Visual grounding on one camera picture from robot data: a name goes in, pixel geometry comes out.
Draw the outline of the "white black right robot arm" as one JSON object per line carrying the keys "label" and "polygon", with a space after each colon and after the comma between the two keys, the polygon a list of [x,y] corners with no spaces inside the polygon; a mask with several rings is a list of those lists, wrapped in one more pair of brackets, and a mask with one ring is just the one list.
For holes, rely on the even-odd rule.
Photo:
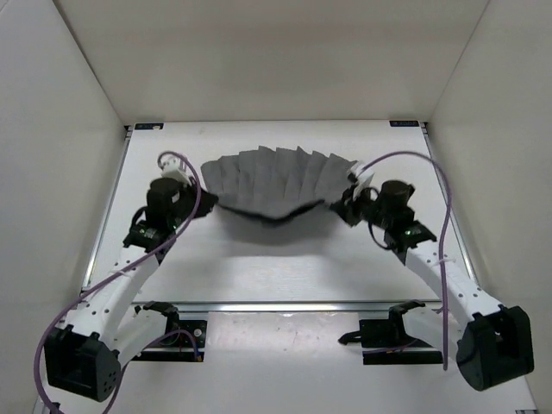
{"label": "white black right robot arm", "polygon": [[384,232],[390,251],[442,300],[439,312],[420,301],[394,305],[386,333],[398,346],[419,340],[453,359],[464,380],[485,391],[535,369],[530,318],[486,293],[442,250],[436,236],[415,218],[408,202],[414,192],[403,181],[379,190],[350,187],[331,209],[349,226],[361,222]]}

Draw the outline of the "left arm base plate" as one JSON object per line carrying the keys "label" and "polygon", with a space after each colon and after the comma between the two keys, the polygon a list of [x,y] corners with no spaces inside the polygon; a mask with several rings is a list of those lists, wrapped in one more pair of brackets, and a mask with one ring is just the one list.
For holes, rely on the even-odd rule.
{"label": "left arm base plate", "polygon": [[208,329],[207,314],[180,313],[166,328],[166,334],[144,349],[134,361],[189,362],[204,361]]}

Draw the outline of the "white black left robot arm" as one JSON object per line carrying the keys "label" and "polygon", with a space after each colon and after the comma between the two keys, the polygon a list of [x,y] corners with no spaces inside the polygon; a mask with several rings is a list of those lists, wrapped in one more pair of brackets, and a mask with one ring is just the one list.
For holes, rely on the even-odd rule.
{"label": "white black left robot arm", "polygon": [[215,203],[215,196],[182,173],[151,182],[110,276],[64,310],[42,341],[39,355],[50,386],[103,402],[117,389],[124,367],[149,343],[178,338],[177,310],[167,302],[148,302],[130,319],[125,316],[178,236]]}

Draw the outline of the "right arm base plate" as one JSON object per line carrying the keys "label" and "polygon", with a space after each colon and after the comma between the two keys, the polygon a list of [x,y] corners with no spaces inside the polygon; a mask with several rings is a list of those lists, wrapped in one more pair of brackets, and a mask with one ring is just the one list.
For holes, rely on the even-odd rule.
{"label": "right arm base plate", "polygon": [[361,346],[364,366],[441,365],[442,354],[422,340],[399,336],[387,319],[361,319],[359,328],[343,334],[342,346]]}

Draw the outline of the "grey pleated skirt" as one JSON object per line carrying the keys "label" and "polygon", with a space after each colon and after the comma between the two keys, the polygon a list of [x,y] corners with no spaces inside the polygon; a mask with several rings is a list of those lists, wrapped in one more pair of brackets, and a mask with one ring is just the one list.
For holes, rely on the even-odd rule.
{"label": "grey pleated skirt", "polygon": [[201,165],[218,206],[266,223],[284,223],[319,205],[330,207],[350,187],[355,164],[337,154],[259,146]]}

